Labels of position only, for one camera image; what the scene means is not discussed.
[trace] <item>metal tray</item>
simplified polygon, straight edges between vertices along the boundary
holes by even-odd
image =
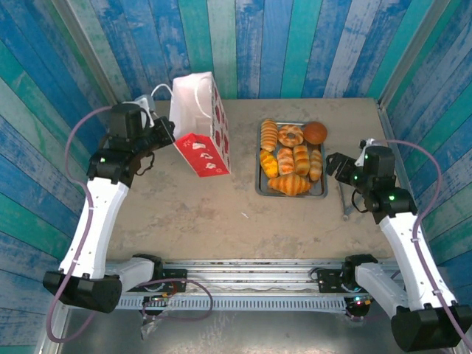
[[[257,129],[257,151],[256,151],[256,192],[260,195],[265,195],[267,197],[289,197],[288,195],[283,194],[282,192],[279,192],[278,190],[273,190],[272,188],[267,187],[267,182],[268,178],[266,174],[264,173],[262,167],[260,166],[260,160],[259,160],[259,153],[260,153],[260,129],[263,121],[260,122],[259,128]],[[301,122],[276,122],[277,127],[280,128],[282,125],[286,124],[291,124],[291,125],[297,125],[300,128],[304,128],[305,124],[307,123],[301,123]],[[308,154],[310,154],[313,149],[320,150],[322,153],[322,159],[323,159],[323,170],[322,170],[322,175],[318,182],[313,184],[313,186],[310,188],[305,193],[295,195],[294,197],[289,197],[289,198],[304,198],[304,197],[310,197],[310,198],[318,198],[322,199],[326,197],[327,195],[327,182],[326,182],[326,159],[325,159],[325,148],[323,144],[320,145],[312,145],[309,142],[304,141],[304,145],[307,146],[308,148]],[[277,151],[279,151],[280,148],[283,148],[283,145],[280,144],[279,142],[277,143],[277,146],[275,147],[275,151],[273,151],[274,156],[277,156]]]

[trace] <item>paper bag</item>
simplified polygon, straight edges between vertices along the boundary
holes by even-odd
[[[175,146],[200,177],[230,173],[228,119],[211,72],[173,80]]]

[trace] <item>wooden plank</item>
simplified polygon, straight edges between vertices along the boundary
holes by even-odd
[[[472,284],[472,251],[467,251],[440,265],[446,268],[454,289]]]
[[[400,119],[394,129],[396,137],[405,139],[423,114],[429,117],[428,114],[431,111],[426,112],[429,105],[433,106],[431,108],[433,111],[436,110],[435,106],[445,105],[446,108],[451,106],[472,79],[471,49],[472,21],[461,31],[437,68],[429,73],[429,79],[408,108],[408,115],[403,116],[402,119],[393,116],[393,119]],[[434,124],[434,118],[427,119],[427,122],[429,124],[425,124],[424,127],[427,129],[426,131]]]
[[[80,49],[78,48],[77,44],[72,38],[69,30],[67,29],[66,24],[64,24],[64,21],[62,20],[54,4],[52,3],[52,0],[42,0],[42,2],[44,3],[44,6],[46,7],[49,15],[51,16],[52,20],[55,22],[56,26],[58,27],[58,30],[60,31],[61,35],[66,41],[67,46],[72,51],[72,54],[75,56],[75,60],[79,63],[80,68],[82,68],[85,75],[87,75],[87,78],[88,78],[88,81],[90,81],[90,84],[92,84],[93,87],[95,88],[95,91],[100,97],[100,102],[102,103],[102,105],[106,105],[108,102],[105,98],[105,95],[102,92],[102,88],[98,84],[97,80],[95,80],[94,74],[91,72],[89,65],[87,64],[85,58],[80,52]]]
[[[72,241],[3,194],[0,194],[0,231],[58,259],[64,257]]]
[[[119,0],[91,0],[103,32],[110,43],[117,63],[133,98],[150,94],[152,88],[146,78],[138,49],[126,24],[123,7]]]
[[[36,55],[41,59],[51,75],[55,78],[56,85],[61,87],[66,93],[66,96],[70,99],[70,103],[77,112],[82,117],[85,116],[92,110],[89,102],[83,96],[82,91],[79,89],[77,83],[67,70],[66,65],[58,56],[51,43],[48,41],[48,38],[41,31],[41,28],[38,26],[35,19],[30,15],[27,8],[24,6],[24,3],[16,0],[5,0],[2,2],[2,7],[4,7],[2,12],[6,10],[11,15],[11,18],[7,20],[9,25],[6,34],[8,42],[5,41],[5,43],[11,43],[11,46],[20,46],[21,43],[12,43],[13,38],[10,37],[10,31],[16,32],[20,30],[21,36],[26,38],[26,41],[35,50]],[[105,133],[105,127],[102,123],[97,121],[95,121],[95,124],[96,126],[91,133],[97,137],[98,141]]]
[[[39,122],[24,103],[0,80],[0,115],[2,115],[28,142],[37,148],[41,154],[65,173],[64,146]],[[76,178],[85,180],[85,170],[71,159],[69,168]]]
[[[265,3],[259,98],[280,98],[293,4],[294,0]]]
[[[424,136],[420,146],[434,152],[456,131],[472,112],[472,83],[460,94],[452,106],[440,117]],[[428,158],[420,151],[413,151],[405,160],[405,169],[414,171],[416,165],[423,165]]]
[[[36,85],[42,90],[59,114],[64,117],[70,127],[73,127],[80,119],[80,114],[72,104],[71,98],[57,84],[48,68],[46,68],[35,50],[17,28],[10,14],[1,5],[0,18],[2,18],[2,21],[0,21],[2,46],[6,46],[11,51],[23,66],[25,72],[35,81]],[[96,144],[98,140],[94,136],[92,129],[88,129],[88,134],[94,137]]]
[[[34,354],[35,349],[36,347],[34,345],[29,347],[25,347],[23,345],[7,345],[6,347],[0,347],[0,354]]]
[[[460,221],[472,216],[472,184],[442,203],[423,220],[428,240],[433,240]]]
[[[259,96],[264,0],[236,0],[237,98]]]
[[[0,232],[1,270],[42,282],[45,271],[58,267],[59,261],[50,254]]]
[[[1,270],[0,281],[0,308],[42,314],[47,312],[52,295],[42,282]]]
[[[322,0],[294,0],[283,69],[282,98],[300,98]]]
[[[120,101],[129,101],[131,93],[128,88],[117,60],[111,51],[105,33],[98,21],[94,8],[90,4],[90,0],[74,0],[69,2],[74,14],[80,19],[80,26],[88,40],[94,48],[98,60],[102,64],[106,77],[110,80],[111,87]]]
[[[323,0],[302,97],[323,97],[350,6],[351,0]]]
[[[39,333],[44,326],[45,320],[46,316],[40,313],[21,312],[0,308],[0,345],[35,346],[38,342]],[[22,350],[17,353],[14,351],[10,353],[9,350],[6,350],[4,353],[22,354],[29,352]]]
[[[62,60],[72,79],[76,82],[77,87],[82,92],[85,100],[81,100],[81,102],[85,103],[86,101],[89,104],[91,108],[89,111],[104,106],[103,102],[100,100],[98,92],[83,72],[82,67],[78,63],[72,50],[67,45],[67,42],[49,14],[44,0],[23,0],[15,1],[15,3],[17,4],[17,7],[21,8],[25,5],[26,7],[21,11],[21,14],[23,15],[23,12],[29,11],[29,14],[31,15],[25,16],[25,20],[29,21],[32,17],[38,27],[43,31],[43,34],[51,43],[52,49],[55,50],[58,57]],[[106,114],[98,115],[98,119],[105,127],[108,126],[107,118],[108,116]]]
[[[73,237],[79,218],[26,173],[0,155],[0,192]]]
[[[1,41],[0,61],[4,64],[0,66],[0,77],[2,80],[18,97],[21,97],[26,107],[44,124],[59,143],[62,146],[66,146],[71,128]],[[80,163],[83,169],[86,169],[89,165],[91,153],[94,153],[97,149],[97,142],[85,129],[80,129],[77,132],[77,138],[72,141],[71,155]],[[88,150],[79,139],[82,139]]]
[[[472,218],[465,219],[429,244],[436,263],[443,263],[472,249]]]
[[[452,164],[472,149],[472,116],[434,153],[441,170],[446,171]],[[412,178],[413,193],[420,195],[437,179],[437,171],[432,161],[427,161]]]
[[[339,39],[324,98],[343,97],[381,0],[353,0]]]
[[[437,68],[440,61],[443,59],[446,52],[451,48],[457,36],[461,33],[464,26],[468,23],[468,19],[472,16],[472,1],[466,0],[456,9],[456,12],[451,17],[448,25],[442,31],[440,37],[427,54],[421,67],[417,70],[412,78],[411,83],[406,88],[403,96],[400,98],[397,107],[392,111],[391,117],[404,117],[412,105],[415,97],[428,81],[431,73]],[[392,119],[392,128],[400,122],[397,119]]]
[[[170,85],[149,1],[122,0],[121,3],[151,88],[160,83]],[[154,97],[160,100],[169,100],[170,94],[164,89],[156,92]]]
[[[178,0],[192,72],[212,72],[207,0]]]
[[[207,0],[206,3],[216,85],[222,98],[237,98],[235,2]]]
[[[421,64],[423,63],[426,56],[433,48],[437,39],[443,33],[446,25],[448,24],[449,20],[451,19],[452,15],[456,11],[456,8],[460,5],[460,3],[461,3],[461,0],[451,0],[448,6],[444,9],[444,12],[442,13],[440,19],[434,25],[434,28],[429,34],[428,39],[426,39],[426,42],[421,47],[420,52],[414,59],[413,64],[408,69],[408,72],[405,74],[405,77],[403,78],[401,84],[397,88],[397,91],[393,95],[393,98],[390,101],[389,106],[387,107],[387,113],[389,116],[394,111],[395,107],[398,104],[398,101],[403,96],[403,93],[405,92],[406,88],[412,82],[414,75],[416,74],[417,70],[421,67]]]
[[[454,289],[454,294],[460,305],[472,306],[472,284]]]
[[[169,78],[190,73],[184,28],[178,9],[178,0],[150,0],[151,12],[161,42]]]
[[[0,115],[0,154],[26,173],[76,215],[82,212],[84,197],[67,178],[46,160]]]
[[[447,171],[442,173],[442,186],[434,208],[447,201],[472,181],[472,150],[455,162]],[[431,184],[421,195],[416,195],[420,210],[425,209],[436,189],[437,182]]]
[[[413,38],[417,28],[420,26],[424,15],[431,6],[432,1],[412,1],[406,11],[403,20],[395,33],[389,49],[383,57],[382,64],[379,66],[377,74],[367,92],[368,97],[379,98],[385,85],[392,76],[395,67]]]
[[[357,60],[345,97],[364,97],[411,0],[382,0]]]
[[[431,130],[436,122],[441,119],[443,114],[454,104],[454,101],[472,82],[472,50],[465,56],[464,60],[452,73],[448,80],[440,86],[440,90],[436,96],[431,99],[427,109],[423,112],[416,123],[409,127],[406,136],[403,138],[409,142],[421,142],[423,137]],[[408,158],[413,151],[411,147],[403,147],[400,153],[404,160]],[[416,165],[409,172],[409,176],[413,176],[422,165]]]

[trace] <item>bread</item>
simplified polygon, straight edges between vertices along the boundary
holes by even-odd
[[[307,142],[313,145],[318,145],[323,143],[327,137],[327,129],[320,122],[308,123],[303,128],[303,137]]]
[[[260,166],[269,178],[275,178],[279,175],[277,160],[267,150],[261,150],[259,155]]]
[[[260,148],[272,152],[277,146],[278,129],[272,119],[266,119],[260,126]]]
[[[293,124],[283,125],[279,129],[280,144],[289,148],[303,143],[303,131],[300,127]]]
[[[317,149],[313,150],[310,154],[310,179],[313,182],[319,180],[319,177],[322,175],[323,169],[323,158],[322,153]]]
[[[299,176],[306,176],[310,170],[310,157],[308,149],[304,145],[294,147],[295,173]]]
[[[277,162],[279,164],[279,174],[281,176],[292,173],[295,169],[294,154],[292,149],[282,147],[277,153]]]
[[[270,188],[278,190],[279,192],[292,197],[297,194],[304,193],[311,188],[310,182],[295,173],[290,173],[289,175],[284,175],[277,178],[271,178],[268,180],[267,185]]]

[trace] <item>table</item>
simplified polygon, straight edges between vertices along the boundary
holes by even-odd
[[[167,114],[168,103],[157,105]],[[108,259],[135,253],[166,260],[392,256],[370,214],[354,212],[343,221],[334,177],[328,178],[324,199],[264,197],[255,191],[262,119],[319,120],[328,129],[326,154],[357,157],[360,139],[384,138],[374,100],[225,100],[223,105],[230,123],[231,175],[199,178],[173,146],[157,150],[155,167],[135,177],[119,211]]]

